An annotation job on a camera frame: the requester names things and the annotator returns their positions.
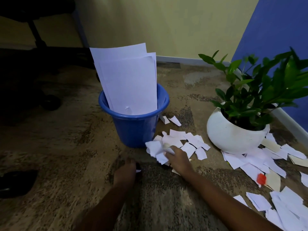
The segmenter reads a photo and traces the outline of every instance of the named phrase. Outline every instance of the human arm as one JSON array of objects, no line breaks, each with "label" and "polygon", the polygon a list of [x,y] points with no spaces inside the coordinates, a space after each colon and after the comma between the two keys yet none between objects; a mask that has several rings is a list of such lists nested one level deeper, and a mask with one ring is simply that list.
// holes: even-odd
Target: human arm
[{"label": "human arm", "polygon": [[134,185],[135,175],[136,162],[128,158],[125,165],[115,171],[113,187],[74,231],[113,230],[127,193]]},{"label": "human arm", "polygon": [[205,202],[230,230],[281,231],[279,227],[232,198],[229,194],[215,186],[210,180],[196,173],[189,162],[186,152],[175,146],[171,148],[175,152],[175,155],[166,153],[169,163],[198,191]]}]

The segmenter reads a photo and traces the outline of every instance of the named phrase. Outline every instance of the green plant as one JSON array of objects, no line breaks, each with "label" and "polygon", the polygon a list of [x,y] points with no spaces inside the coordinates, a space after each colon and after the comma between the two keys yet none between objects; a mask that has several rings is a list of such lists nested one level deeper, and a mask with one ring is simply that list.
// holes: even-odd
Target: green plant
[{"label": "green plant", "polygon": [[[308,88],[305,88],[308,86],[308,71],[301,71],[308,67],[308,59],[300,60],[295,51],[290,49],[272,60],[265,57],[258,65],[258,57],[253,54],[244,57],[245,65],[249,62],[250,67],[246,71],[243,69],[241,75],[234,72],[242,60],[236,60],[227,67],[222,63],[227,55],[216,62],[214,57],[218,51],[212,57],[199,54],[203,61],[223,71],[231,84],[226,93],[216,88],[224,104],[215,100],[211,102],[221,108],[222,114],[231,123],[255,131],[264,129],[266,124],[272,122],[272,110],[285,106],[297,107],[293,100],[308,95]],[[268,76],[268,71],[279,63],[273,77]],[[252,75],[247,74],[252,67]]]}]

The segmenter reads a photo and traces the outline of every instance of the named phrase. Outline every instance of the black office chair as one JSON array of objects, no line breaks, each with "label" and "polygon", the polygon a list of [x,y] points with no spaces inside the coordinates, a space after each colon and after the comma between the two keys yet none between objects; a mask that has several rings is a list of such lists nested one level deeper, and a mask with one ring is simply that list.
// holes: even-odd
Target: black office chair
[{"label": "black office chair", "polygon": [[47,46],[41,39],[33,22],[40,17],[72,13],[74,10],[74,0],[0,1],[0,16],[19,22],[27,22],[35,38],[37,48],[18,52],[10,57],[1,58],[0,61],[0,74],[5,74],[16,66],[22,68],[20,93],[23,94],[23,97],[27,97],[27,100],[31,100],[31,104],[28,106],[40,104],[47,110],[56,110],[61,105],[59,98],[53,95],[44,95],[41,90],[29,89],[33,86],[33,79],[40,69],[48,69],[52,74],[57,74],[58,67],[63,64],[95,69],[89,48]]}]

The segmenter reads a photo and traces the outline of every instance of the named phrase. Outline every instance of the red object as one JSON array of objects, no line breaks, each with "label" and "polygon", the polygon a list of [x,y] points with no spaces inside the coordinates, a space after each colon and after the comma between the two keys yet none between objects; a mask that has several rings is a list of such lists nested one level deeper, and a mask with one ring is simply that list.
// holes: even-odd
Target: red object
[{"label": "red object", "polygon": [[262,173],[258,174],[258,178],[257,178],[257,183],[259,183],[260,185],[265,185],[266,183],[266,176]]}]

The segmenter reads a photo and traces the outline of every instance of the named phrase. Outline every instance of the yellow wall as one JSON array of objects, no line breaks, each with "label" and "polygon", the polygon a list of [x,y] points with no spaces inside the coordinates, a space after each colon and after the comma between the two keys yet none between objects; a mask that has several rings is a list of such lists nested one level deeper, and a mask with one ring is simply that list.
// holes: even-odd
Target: yellow wall
[{"label": "yellow wall", "polygon": [[[48,46],[82,47],[70,14],[53,15],[34,20],[41,38]],[[0,17],[0,47],[22,48],[35,46],[35,39],[27,23]]]},{"label": "yellow wall", "polygon": [[160,56],[230,61],[258,0],[75,0],[91,47],[146,42]]}]

